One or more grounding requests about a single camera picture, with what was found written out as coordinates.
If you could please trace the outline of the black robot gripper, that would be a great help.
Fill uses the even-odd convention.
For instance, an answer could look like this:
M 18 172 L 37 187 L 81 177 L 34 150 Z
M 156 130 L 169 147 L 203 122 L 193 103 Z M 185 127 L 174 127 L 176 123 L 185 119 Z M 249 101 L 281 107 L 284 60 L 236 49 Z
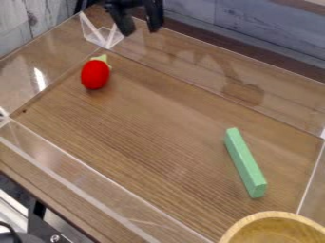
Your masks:
M 157 32 L 164 26 L 164 0 L 106 0 L 108 12 L 125 36 L 130 36 L 137 29 L 133 15 L 125 8 L 141 6 L 145 6 L 149 30 Z

